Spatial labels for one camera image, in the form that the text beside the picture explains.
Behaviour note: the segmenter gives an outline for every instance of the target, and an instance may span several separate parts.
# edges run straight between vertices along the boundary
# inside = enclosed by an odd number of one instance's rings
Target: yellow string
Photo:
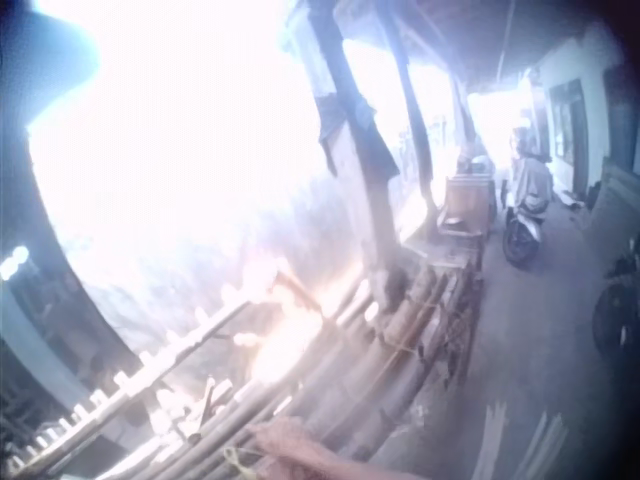
[[[245,480],[258,480],[258,474],[251,468],[245,467],[240,463],[238,458],[238,449],[235,447],[226,447],[222,454],[227,462],[236,467]]]

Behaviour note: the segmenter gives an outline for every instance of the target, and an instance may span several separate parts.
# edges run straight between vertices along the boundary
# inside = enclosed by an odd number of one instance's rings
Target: ceiling
[[[444,37],[470,86],[495,85],[512,0],[415,0]],[[539,61],[563,39],[579,35],[593,19],[569,0],[514,0],[502,77]]]

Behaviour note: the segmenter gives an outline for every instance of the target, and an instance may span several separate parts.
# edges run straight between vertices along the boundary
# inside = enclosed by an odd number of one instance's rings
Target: hand
[[[301,450],[315,443],[299,418],[278,417],[247,428],[255,435],[258,446],[275,457],[294,459]]]

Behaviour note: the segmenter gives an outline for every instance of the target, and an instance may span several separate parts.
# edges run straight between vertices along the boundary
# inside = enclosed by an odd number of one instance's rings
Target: ground
[[[543,412],[560,414],[568,437],[547,478],[590,478],[616,425],[609,371],[593,345],[591,313],[602,266],[574,214],[559,202],[527,271],[502,253],[498,218],[484,257],[484,299],[466,384],[445,392],[432,375],[407,422],[372,459],[434,480],[471,479],[487,406],[506,403],[494,479],[513,476]]]

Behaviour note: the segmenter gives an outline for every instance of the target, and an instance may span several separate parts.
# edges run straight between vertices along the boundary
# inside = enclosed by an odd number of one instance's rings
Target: wall
[[[547,94],[547,117],[551,154],[554,154],[554,122],[549,89],[579,78],[582,83],[589,135],[589,186],[600,179],[603,157],[609,155],[609,117],[604,88],[604,72],[622,63],[622,51],[608,28],[596,22],[582,38],[570,38],[549,52],[539,63],[540,80]],[[551,169],[556,181],[568,190],[573,184],[573,168],[554,158]]]

